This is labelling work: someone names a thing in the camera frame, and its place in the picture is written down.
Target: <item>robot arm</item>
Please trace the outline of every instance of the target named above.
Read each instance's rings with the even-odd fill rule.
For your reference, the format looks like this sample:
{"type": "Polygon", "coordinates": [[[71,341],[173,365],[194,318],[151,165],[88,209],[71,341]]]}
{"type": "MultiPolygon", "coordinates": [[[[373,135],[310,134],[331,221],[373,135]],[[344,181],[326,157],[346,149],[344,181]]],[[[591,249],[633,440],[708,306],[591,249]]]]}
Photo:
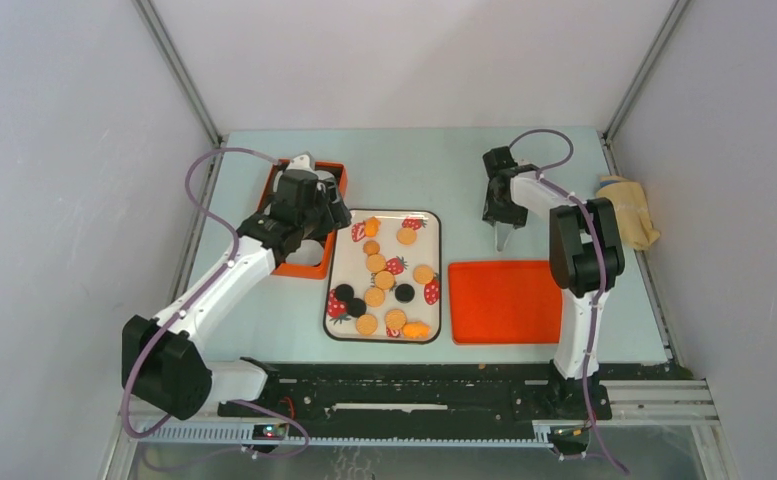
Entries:
{"type": "MultiPolygon", "coordinates": [[[[519,166],[509,147],[492,149],[483,156],[489,184],[483,220],[494,225],[526,225],[527,212],[541,217],[550,226],[550,270],[562,289],[562,327],[553,364],[563,380],[582,378],[582,364],[591,335],[591,300],[600,288],[600,272],[591,241],[584,242],[585,219],[570,200],[550,189],[536,175],[534,165],[519,166]]],[[[603,307],[615,277],[623,273],[621,248],[615,210],[605,198],[586,202],[598,232],[606,268],[606,291],[597,301],[594,336],[600,328],[603,307]]],[[[592,355],[588,375],[598,370],[592,355]]]]}
{"type": "Polygon", "coordinates": [[[132,387],[132,393],[185,420],[210,402],[258,398],[267,380],[260,365],[247,361],[206,365],[202,359],[212,332],[259,281],[270,275],[304,239],[318,239],[350,225],[335,178],[315,171],[300,155],[279,177],[273,199],[237,229],[237,253],[220,260],[187,292],[151,320],[140,316],[123,327],[123,386],[150,338],[167,326],[132,387]]]}

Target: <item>white wall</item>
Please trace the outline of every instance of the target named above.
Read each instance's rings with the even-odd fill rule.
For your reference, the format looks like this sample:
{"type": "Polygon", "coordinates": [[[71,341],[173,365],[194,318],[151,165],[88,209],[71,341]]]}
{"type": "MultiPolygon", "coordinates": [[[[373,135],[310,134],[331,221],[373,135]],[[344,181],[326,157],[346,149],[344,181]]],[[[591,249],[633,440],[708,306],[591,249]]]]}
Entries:
{"type": "Polygon", "coordinates": [[[131,2],[0,2],[0,479],[97,474],[206,148],[131,2]]]}
{"type": "Polygon", "coordinates": [[[745,479],[777,478],[777,2],[693,2],[616,141],[745,479]]]}
{"type": "Polygon", "coordinates": [[[225,131],[603,129],[672,3],[156,2],[225,131]]]}

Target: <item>white tray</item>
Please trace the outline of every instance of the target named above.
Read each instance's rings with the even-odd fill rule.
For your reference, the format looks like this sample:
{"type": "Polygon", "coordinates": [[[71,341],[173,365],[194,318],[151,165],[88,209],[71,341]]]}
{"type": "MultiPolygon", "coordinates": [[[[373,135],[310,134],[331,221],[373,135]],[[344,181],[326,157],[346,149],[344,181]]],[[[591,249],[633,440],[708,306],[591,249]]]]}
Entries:
{"type": "MultiPolygon", "coordinates": [[[[377,341],[399,343],[428,343],[441,331],[441,222],[435,214],[416,210],[351,210],[352,224],[338,231],[335,242],[335,252],[332,259],[332,269],[329,274],[329,289],[324,310],[323,325],[326,333],[336,340],[377,341]],[[362,222],[375,217],[380,221],[379,231],[375,237],[363,237],[358,233],[362,222]],[[411,245],[403,245],[397,240],[397,232],[403,227],[407,218],[423,220],[424,226],[416,230],[417,240],[411,245]],[[406,268],[394,276],[394,287],[385,291],[385,301],[378,307],[367,307],[367,313],[376,317],[378,326],[371,335],[362,335],[356,330],[356,317],[347,313],[330,315],[329,295],[335,287],[348,284],[353,287],[356,298],[364,298],[368,288],[373,286],[373,274],[366,268],[367,254],[363,247],[368,240],[375,240],[380,245],[379,253],[386,261],[401,257],[406,268]],[[428,265],[435,271],[435,282],[438,283],[437,300],[427,302],[426,286],[418,284],[413,278],[413,271],[419,265],[428,265]],[[401,303],[395,297],[398,285],[407,283],[414,288],[414,299],[401,303]],[[410,322],[420,321],[429,326],[429,332],[421,338],[407,338],[402,331],[390,331],[385,325],[385,314],[393,309],[400,309],[410,322]]],[[[430,301],[432,286],[429,287],[430,301]]]]}

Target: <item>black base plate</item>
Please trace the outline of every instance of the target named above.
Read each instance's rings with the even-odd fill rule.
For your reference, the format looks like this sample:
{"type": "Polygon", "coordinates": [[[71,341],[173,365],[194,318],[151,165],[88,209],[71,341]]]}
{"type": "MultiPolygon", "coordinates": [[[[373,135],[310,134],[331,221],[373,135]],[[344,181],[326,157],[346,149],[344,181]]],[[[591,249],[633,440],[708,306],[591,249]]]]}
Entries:
{"type": "MultiPolygon", "coordinates": [[[[579,395],[551,402],[550,365],[357,365],[272,364],[258,403],[290,414],[316,437],[373,439],[526,439],[533,420],[586,419],[579,395]],[[443,410],[335,410],[338,403],[432,404],[443,410]]],[[[603,365],[604,379],[690,379],[672,364],[642,367],[603,365]]],[[[592,391],[599,420],[612,418],[605,387],[592,391]]],[[[254,417],[235,404],[221,404],[222,417],[254,417]]]]}

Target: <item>orange tray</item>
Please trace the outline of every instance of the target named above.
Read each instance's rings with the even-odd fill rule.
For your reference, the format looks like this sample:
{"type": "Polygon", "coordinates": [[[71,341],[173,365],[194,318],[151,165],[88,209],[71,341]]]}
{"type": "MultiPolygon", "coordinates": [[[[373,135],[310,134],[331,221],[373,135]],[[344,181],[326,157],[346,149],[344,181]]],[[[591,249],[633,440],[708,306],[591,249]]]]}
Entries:
{"type": "Polygon", "coordinates": [[[559,342],[562,290],[549,262],[453,263],[447,272],[456,343],[559,342]]]}

